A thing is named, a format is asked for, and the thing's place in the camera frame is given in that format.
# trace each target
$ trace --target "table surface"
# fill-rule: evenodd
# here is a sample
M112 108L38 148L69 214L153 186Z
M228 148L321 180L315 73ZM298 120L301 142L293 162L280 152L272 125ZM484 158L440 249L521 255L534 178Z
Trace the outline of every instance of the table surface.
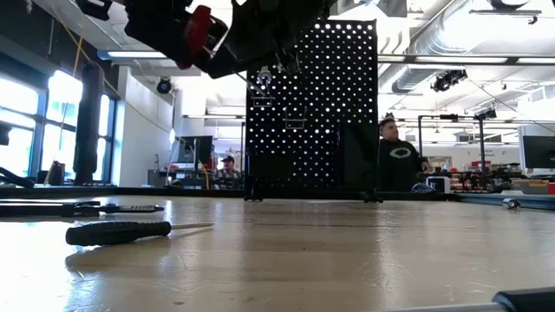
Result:
M1 311L374 311L554 286L555 214L448 202L104 198L164 205L102 221L211 229L82 248L92 220L0 219Z

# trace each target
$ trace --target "cap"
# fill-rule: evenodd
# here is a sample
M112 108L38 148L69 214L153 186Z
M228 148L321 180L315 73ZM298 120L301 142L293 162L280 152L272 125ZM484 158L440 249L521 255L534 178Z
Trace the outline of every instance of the cap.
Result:
M232 156L227 156L222 160L222 162L225 162L225 163L226 162L233 162L233 163L235 163L235 159Z

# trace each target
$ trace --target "window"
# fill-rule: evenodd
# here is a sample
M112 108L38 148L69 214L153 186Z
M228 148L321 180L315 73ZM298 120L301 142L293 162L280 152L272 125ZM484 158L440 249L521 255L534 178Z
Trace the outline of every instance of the window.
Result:
M29 158L33 146L33 132L13 128L10 131L10 144L0 146L0 166L20 177L29 175Z
M73 179L73 158L75 155L75 132L62 131L60 127L46 125L44 127L44 140L42 141L41 170L49 170L54 160L65 165L66 179Z
M7 109L0 108L0 120L9 122L12 125L22 126L27 128L35 128L35 121L29 117L23 116Z
M17 82L0 78L0 107L26 114L36 114L38 93Z
M80 81L56 70L54 76L49 79L49 104L46 108L46 118L76 126L82 91L83 84Z
M75 131L82 83L71 75L56 71L46 93L0 78L0 120L13 126L10 145L0 146L0 166L21 176L36 177L48 170L54 160L65 165L65 178L74 179ZM112 127L115 101L101 98L97 169L95 181L109 179Z
M73 159L75 157L75 127L82 96L82 83L70 75L56 71L49 80L49 103L46 110L48 125L44 128L42 143L42 169L48 170L53 160L65 164L66 179L74 179ZM114 102L106 95L101 97L101 111L98 134L97 166L93 180L103 180L105 158L107 153L108 125L110 111ZM60 123L63 121L62 139L60 140Z
M96 148L96 172L93 173L94 181L102 180L102 173L104 169L104 157L106 156L106 140L103 138L98 139L98 148Z
M38 109L38 93L14 81L0 78L0 120L12 125L10 144L0 146L0 166L19 176L29 176L36 123L29 116Z

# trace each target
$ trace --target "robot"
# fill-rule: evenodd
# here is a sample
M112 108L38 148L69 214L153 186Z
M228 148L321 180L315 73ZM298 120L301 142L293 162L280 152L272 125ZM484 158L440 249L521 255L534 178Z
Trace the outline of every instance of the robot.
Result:
M83 13L109 19L113 2L126 8L128 36L145 43L182 69L192 65L213 79L248 69L278 65L298 70L295 44L299 33L326 19L336 0L247 0L232 1L233 20L228 29L199 5L186 11L193 0L77 0Z

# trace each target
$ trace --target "screwdriver shaft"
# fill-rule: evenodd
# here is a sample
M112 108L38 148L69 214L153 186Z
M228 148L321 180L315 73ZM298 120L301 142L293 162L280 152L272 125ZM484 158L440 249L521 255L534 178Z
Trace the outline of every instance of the screwdriver shaft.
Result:
M199 227L208 227L208 226L213 226L213 223L198 223L198 224L179 224L179 225L172 225L172 231L173 230L184 230L184 229L196 229Z

